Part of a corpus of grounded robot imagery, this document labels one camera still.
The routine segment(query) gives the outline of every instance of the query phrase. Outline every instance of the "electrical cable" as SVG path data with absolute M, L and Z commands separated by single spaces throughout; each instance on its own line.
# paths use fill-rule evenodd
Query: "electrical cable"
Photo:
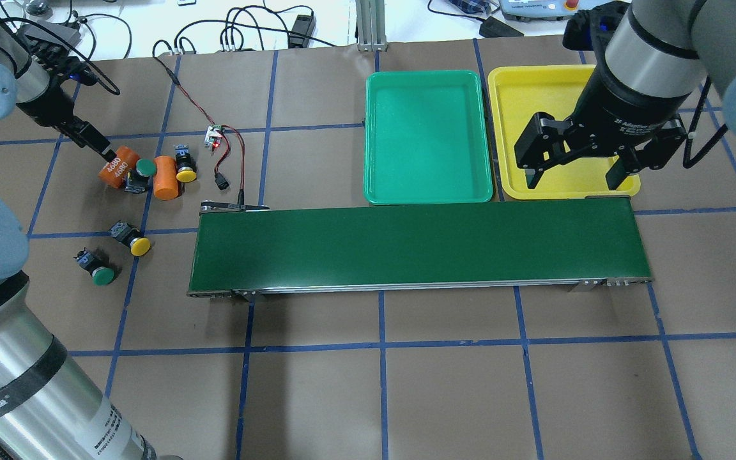
M 474 19 L 474 20 L 477 20 L 479 22 L 484 22 L 484 20 L 482 18 L 480 18 L 480 17 L 472 17 L 472 15 L 458 15 L 458 14 L 454 14 L 454 13 L 448 13 L 448 12 L 445 12 L 445 11 L 436 11 L 435 9 L 431 8 L 431 6 L 430 6 L 431 3 L 433 3 L 433 0 L 427 0 L 427 11 L 429 11 L 429 12 L 436 13 L 438 15 L 446 15 L 446 17 L 464 17 L 464 18 L 467 18 L 467 19 Z
M 169 75 L 169 78 L 172 79 L 172 83 L 175 85 L 176 88 L 178 88 L 181 93 L 189 100 L 189 102 L 192 102 L 192 105 L 195 105 L 195 108 L 197 108 L 199 111 L 201 111 L 201 114 L 205 117 L 206 121 L 210 122 L 210 125 L 217 125 L 215 120 L 213 119 L 210 114 L 206 112 L 204 108 L 201 107 L 201 104 L 198 104 L 195 99 L 190 96 L 189 91 L 186 90 L 186 88 L 183 87 L 181 84 L 180 79 L 178 78 L 175 73 L 167 67 L 166 64 L 164 64 L 163 61 L 161 61 L 157 56 L 152 56 L 155 61 L 158 61 L 158 64 L 161 64 L 161 67 L 164 67 L 164 70 L 166 70 L 167 75 Z M 221 155 L 220 158 L 217 159 L 217 163 L 215 163 L 214 166 L 214 174 L 215 177 L 217 177 L 220 174 L 220 164 L 223 162 L 223 160 L 227 159 L 229 154 L 231 153 L 231 143 L 229 142 L 229 139 L 227 139 L 226 134 L 223 132 L 225 129 L 229 129 L 237 136 L 237 142 L 240 144 L 240 191 L 238 192 L 238 204 L 243 204 L 243 187 L 245 186 L 245 157 L 246 157 L 246 143 L 243 140 L 242 134 L 240 134 L 240 131 L 237 131 L 237 129 L 231 127 L 230 125 L 220 125 L 221 126 L 221 139 L 226 143 L 226 149 L 223 151 L 223 155 Z
M 230 24 L 229 21 L 222 20 L 222 19 L 202 19 L 202 20 L 196 20 L 194 22 L 191 22 L 191 23 L 187 24 L 186 26 L 183 26 L 181 28 L 181 30 L 178 31 L 178 34 L 175 35 L 175 38 L 180 37 L 181 34 L 183 34 L 184 30 L 186 30 L 186 29 L 188 29 L 188 28 L 190 28 L 192 26 L 196 26 L 197 24 L 210 23 L 210 22 L 212 22 L 212 23 L 220 23 L 220 24 Z M 263 27 L 263 26 L 259 26 L 259 27 L 258 26 L 249 26 L 248 24 L 233 24 L 233 25 L 236 26 L 236 27 L 245 27 L 247 29 L 263 29 L 263 30 L 271 30 L 272 32 L 283 32 L 283 30 L 280 30 L 280 29 L 272 29 L 270 27 Z M 327 42 L 327 41 L 322 40 L 320 38 L 312 37 L 311 35 L 300 34 L 299 32 L 294 32 L 294 31 L 290 31 L 289 34 L 291 36 L 293 36 L 293 37 L 308 38 L 309 40 L 314 40 L 315 42 L 319 42 L 319 43 L 322 43 L 324 45 L 328 45 L 330 47 L 336 47 L 337 46 L 336 44 Z
M 129 52 L 132 50 L 132 27 L 129 26 L 129 23 L 117 17 L 117 15 L 108 15 L 105 13 L 91 13 L 89 15 L 82 16 L 82 18 L 91 18 L 91 17 L 109 17 L 109 18 L 121 21 L 126 26 L 126 32 L 129 34 L 129 44 L 126 45 L 126 52 L 123 53 L 123 59 L 128 58 Z
M 170 56 L 172 56 L 173 54 L 175 54 L 175 51 L 172 50 L 172 45 L 170 45 L 169 42 L 167 42 L 166 40 L 161 39 L 161 40 L 158 40 L 157 42 L 155 42 L 155 44 L 152 45 L 152 57 L 153 58 L 155 57 L 155 49 L 156 49 L 156 47 L 158 47 L 158 45 L 160 45 L 161 43 L 163 43 L 164 45 L 166 45 L 167 50 L 169 50 L 169 55 Z
M 90 36 L 93 37 L 93 46 L 90 47 L 90 54 L 87 55 L 87 59 L 92 59 L 93 54 L 96 52 L 96 45 L 98 44 L 98 40 L 96 40 L 96 34 L 93 32 L 93 28 L 90 27 L 90 24 L 87 24 L 87 21 L 84 21 L 81 23 L 82 26 L 86 27 L 87 30 L 90 32 Z
M 192 47 L 192 52 L 195 53 L 195 54 L 198 54 L 198 50 L 195 49 L 195 44 L 192 43 L 192 40 L 190 40 L 189 38 L 186 38 L 186 37 L 181 37 L 181 41 L 178 42 L 178 47 L 179 47 L 179 49 L 181 49 L 181 53 L 182 54 L 186 54 L 186 52 L 187 52 L 186 49 L 184 49 L 184 47 L 183 47 L 183 41 L 184 40 L 186 40 L 186 41 L 189 42 L 189 46 Z
M 98 82 L 98 84 L 102 88 L 104 88 L 108 93 L 114 94 L 115 96 L 119 96 L 121 94 L 120 88 L 117 87 L 117 85 L 113 81 L 111 81 L 110 77 L 108 77 L 106 75 L 106 73 L 104 73 L 104 71 L 101 70 L 100 67 L 98 67 L 98 65 L 95 65 L 92 61 L 90 61 L 87 58 L 87 56 L 83 55 L 82 52 L 80 52 L 73 45 L 71 45 L 70 43 L 68 43 L 64 38 L 59 37 L 58 34 L 56 34 L 55 32 L 53 32 L 52 30 L 47 29 L 47 27 L 42 26 L 41 24 L 37 23 L 34 20 L 30 20 L 30 19 L 27 19 L 27 18 L 20 18 L 20 17 L 6 17 L 6 18 L 1 18 L 0 19 L 0 24 L 5 24 L 6 22 L 12 22 L 14 20 L 15 21 L 18 21 L 18 22 L 25 23 L 25 24 L 31 24 L 34 27 L 38 27 L 38 29 L 43 30 L 44 32 L 46 32 L 47 34 L 49 34 L 50 37 L 53 37 L 56 40 L 58 40 L 59 43 L 61 43 L 62 45 L 67 46 L 67 49 L 70 49 L 70 50 L 72 50 L 72 52 L 75 52 L 76 55 L 79 55 L 79 58 L 84 59 L 84 63 L 85 64 L 87 64 L 90 67 L 92 67 L 93 70 L 96 71 L 96 73 L 98 73 L 100 75 L 100 77 L 103 77 L 103 80 L 100 77 L 96 77 L 96 81 Z
M 266 8 L 268 8 L 268 6 L 266 5 L 266 0 L 263 0 L 263 6 L 265 6 Z M 286 8 L 284 10 L 275 11 L 275 13 L 290 12 L 291 10 L 294 10 L 295 8 L 308 8 L 309 11 L 312 12 L 312 17 L 314 17 L 314 9 L 311 8 L 309 5 L 294 5 L 294 6 L 290 6 L 289 8 Z
M 64 24 L 67 26 L 67 24 L 70 23 L 70 20 L 73 18 L 73 0 L 70 0 L 70 12 L 67 15 L 67 19 L 65 19 Z
M 231 13 L 237 12 L 234 15 L 234 18 L 231 19 Z M 250 18 L 252 18 L 252 22 L 255 26 L 260 27 L 260 23 L 257 22 L 257 18 L 254 17 L 254 15 L 251 13 L 251 11 L 248 11 L 246 9 L 240 8 L 239 6 L 235 6 L 234 8 L 230 8 L 229 11 L 226 12 L 226 21 L 230 22 L 231 19 L 231 27 L 234 27 L 234 22 L 237 20 L 237 16 L 241 13 L 245 12 L 247 15 L 249 15 Z M 260 49 L 265 50 L 266 45 L 263 44 L 263 32 L 260 32 L 260 29 L 257 30 L 257 37 L 260 39 Z
M 703 113 L 703 106 L 706 105 L 706 101 L 709 97 L 709 88 L 712 87 L 712 79 L 709 77 L 706 77 L 706 82 L 703 84 L 703 91 L 700 92 L 700 98 L 698 99 L 698 106 L 694 110 L 694 116 L 692 117 L 692 123 L 689 124 L 689 135 L 686 137 L 686 145 L 684 145 L 683 148 L 683 167 L 686 169 L 692 168 L 692 166 L 697 165 L 697 163 L 700 160 L 703 160 L 706 155 L 710 151 L 712 151 L 712 148 L 714 148 L 717 143 L 723 139 L 723 136 L 725 136 L 726 132 L 728 131 L 728 126 L 723 123 L 723 126 L 719 127 L 719 129 L 714 133 L 711 139 L 706 142 L 706 145 L 704 145 L 700 151 L 698 151 L 697 154 L 695 154 L 694 157 L 692 157 L 692 143 L 694 140 L 694 135 L 698 130 L 698 122 L 700 121 L 700 114 Z
M 248 6 L 243 6 L 243 8 L 240 8 L 240 11 L 241 11 L 241 12 L 243 12 L 243 11 L 245 11 L 245 12 L 249 12 L 249 8 L 254 8 L 254 9 L 257 9 L 257 10 L 264 10 L 264 11 L 266 11 L 266 12 L 269 12 L 269 13 L 271 13 L 271 14 L 272 14 L 272 15 L 274 15 L 275 17 L 277 17 L 277 18 L 278 18 L 278 20 L 280 21 L 280 23 L 281 23 L 281 24 L 283 24 L 283 30 L 284 30 L 284 32 L 286 32 L 286 47 L 289 47 L 289 44 L 291 43 L 291 36 L 289 35 L 289 26 L 288 26 L 288 24 L 286 24 L 286 21 L 285 21 L 285 20 L 283 20 L 283 18 L 282 18 L 282 17 L 280 16 L 280 15 L 278 15 L 278 14 L 277 14 L 277 13 L 275 13 L 274 11 L 270 10 L 270 9 L 269 9 L 269 8 L 267 8 L 266 6 L 260 6 L 260 5 L 248 5 Z M 233 24 L 234 24 L 234 23 L 236 23 L 236 21 L 237 21 L 237 16 L 238 16 L 239 14 L 240 14 L 240 12 L 238 12 L 238 13 L 237 13 L 236 15 L 234 15 L 234 18 L 233 18 L 233 19 L 231 20 L 231 22 L 232 22 Z
M 231 29 L 231 43 L 229 42 L 229 35 L 227 34 L 228 30 Z M 234 32 L 237 32 L 240 34 L 240 46 L 234 46 Z M 242 50 L 243 44 L 245 43 L 245 37 L 243 37 L 243 32 L 240 31 L 240 29 L 234 27 L 234 26 L 227 26 L 227 28 L 221 30 L 220 32 L 220 46 L 221 47 L 227 47 L 228 50 L 233 49 L 234 50 Z

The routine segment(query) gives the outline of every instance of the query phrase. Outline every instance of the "yellow tray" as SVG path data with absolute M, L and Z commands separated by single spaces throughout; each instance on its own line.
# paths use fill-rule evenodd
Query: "yellow tray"
M 556 166 L 532 190 L 526 187 L 524 170 L 516 165 L 514 145 L 532 114 L 543 111 L 556 119 L 569 116 L 593 69 L 593 65 L 529 65 L 499 67 L 487 76 L 502 187 L 507 195 L 517 200 L 547 200 L 633 196 L 640 190 L 638 176 L 626 178 L 617 190 L 607 188 L 604 175 L 617 157 L 581 158 Z

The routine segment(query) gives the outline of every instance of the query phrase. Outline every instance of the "label sticker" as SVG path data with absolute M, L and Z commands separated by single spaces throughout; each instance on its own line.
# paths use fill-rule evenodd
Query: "label sticker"
M 92 458 L 118 458 L 130 442 L 132 433 L 132 426 L 105 396 L 93 419 L 75 435 L 75 442 Z

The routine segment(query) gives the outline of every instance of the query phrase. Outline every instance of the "red wire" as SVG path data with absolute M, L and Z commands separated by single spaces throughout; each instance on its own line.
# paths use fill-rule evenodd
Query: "red wire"
M 217 123 L 215 120 L 210 116 L 204 108 L 201 107 L 197 102 L 195 102 L 195 99 L 192 99 L 192 96 L 189 95 L 186 88 L 181 86 L 180 84 L 176 85 L 178 89 L 181 90 L 181 93 L 183 93 L 184 96 L 189 99 L 189 102 L 192 102 L 192 105 L 195 105 L 199 111 L 201 111 L 202 114 L 204 114 L 204 117 L 208 120 L 208 122 L 212 123 L 212 125 L 216 125 Z M 229 129 L 237 136 L 237 142 L 240 144 L 240 189 L 243 189 L 243 187 L 246 184 L 246 143 L 243 141 L 243 136 L 240 135 L 240 131 L 237 131 L 233 126 L 230 125 L 221 125 L 221 128 Z M 215 175 L 217 175 L 217 169 L 220 167 L 220 164 L 225 160 L 229 153 L 231 152 L 231 143 L 229 142 L 229 139 L 227 139 L 226 135 L 221 133 L 221 137 L 223 141 L 226 142 L 226 151 L 223 152 L 223 155 L 221 155 L 220 158 L 217 159 L 217 163 L 215 163 L 214 172 Z

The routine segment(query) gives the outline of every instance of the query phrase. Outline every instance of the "table surface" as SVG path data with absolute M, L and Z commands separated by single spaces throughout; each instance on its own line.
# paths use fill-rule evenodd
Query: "table surface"
M 362 119 L 374 71 L 487 75 L 589 57 L 540 37 L 164 61 L 209 113 L 242 131 L 247 201 L 291 210 L 367 206 Z M 648 286 L 190 299 L 199 202 L 234 201 L 236 183 L 217 192 L 216 157 L 198 147 L 206 122 L 160 65 L 102 67 L 122 95 L 81 88 L 77 114 L 143 157 L 189 143 L 196 183 L 173 201 L 108 189 L 98 155 L 16 113 L 0 122 L 0 196 L 29 235 L 30 307 L 161 454 L 736 458 L 734 136 L 693 169 L 675 159 L 643 172 L 631 202 Z M 712 95 L 697 143 L 719 123 Z M 221 165 L 228 178 L 239 161 L 236 150 Z M 146 231 L 149 254 L 134 259 L 107 236 L 118 219 Z M 492 229 L 491 241 L 504 233 Z M 82 247 L 102 247 L 123 267 L 110 286 L 76 267 Z

